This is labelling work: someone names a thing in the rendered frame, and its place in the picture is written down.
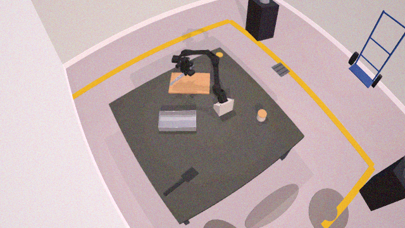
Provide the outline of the light wooden board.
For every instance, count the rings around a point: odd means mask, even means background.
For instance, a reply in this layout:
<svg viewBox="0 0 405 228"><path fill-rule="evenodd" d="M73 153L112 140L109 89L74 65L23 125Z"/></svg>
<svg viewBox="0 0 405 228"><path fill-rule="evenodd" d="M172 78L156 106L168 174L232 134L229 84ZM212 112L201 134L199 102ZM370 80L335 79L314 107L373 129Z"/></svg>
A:
<svg viewBox="0 0 405 228"><path fill-rule="evenodd" d="M182 73L171 73L171 81ZM170 82L171 82L170 81ZM191 77L183 76L173 85L169 85L169 94L209 94L210 73L195 73Z"/></svg>

